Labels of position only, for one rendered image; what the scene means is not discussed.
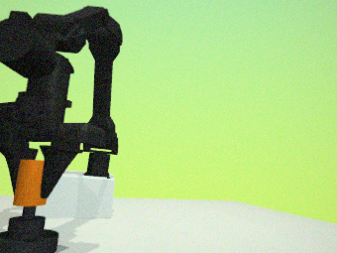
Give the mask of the orange-brown cylinder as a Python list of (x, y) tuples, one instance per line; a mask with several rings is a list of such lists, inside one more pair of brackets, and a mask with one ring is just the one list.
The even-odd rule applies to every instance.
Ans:
[(40, 198), (43, 160), (20, 160), (14, 195), (14, 206), (34, 206), (46, 204)]

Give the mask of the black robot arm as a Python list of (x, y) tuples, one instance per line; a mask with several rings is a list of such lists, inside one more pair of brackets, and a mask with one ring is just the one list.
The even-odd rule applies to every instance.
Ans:
[[(109, 177), (110, 154), (118, 155), (118, 137), (110, 116), (113, 62), (120, 53), (123, 34), (107, 9), (87, 6), (67, 14), (37, 13), (32, 18), (25, 11), (11, 11), (0, 21), (0, 63), (27, 78), (27, 85), (44, 84), (68, 93), (74, 68), (65, 56), (78, 54), (88, 42), (95, 59), (93, 112), (88, 124), (102, 128), (106, 147), (97, 151), (83, 144), (89, 152), (85, 176)], [(39, 125), (37, 125), (39, 122)], [(52, 112), (45, 93), (27, 96), (19, 93), (14, 102), (0, 103), (0, 133), (13, 133), (37, 125), (51, 129)], [(94, 152), (94, 153), (91, 153)]]

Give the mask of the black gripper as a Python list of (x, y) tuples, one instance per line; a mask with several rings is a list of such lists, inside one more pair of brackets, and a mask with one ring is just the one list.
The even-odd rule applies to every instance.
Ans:
[(106, 134), (102, 128), (88, 123), (64, 123), (65, 109), (71, 108), (72, 101), (67, 100), (68, 93), (61, 88), (30, 84), (26, 86), (26, 91), (19, 93), (47, 95), (52, 112), (51, 129), (37, 128), (37, 122), (37, 125), (17, 132), (0, 133), (0, 152), (6, 159), (15, 195), (20, 160), (35, 160), (38, 153), (38, 149), (29, 148), (29, 142), (51, 142), (50, 145), (39, 146), (45, 157), (40, 198), (47, 198), (76, 155), (83, 153), (80, 144), (87, 148), (105, 148)]

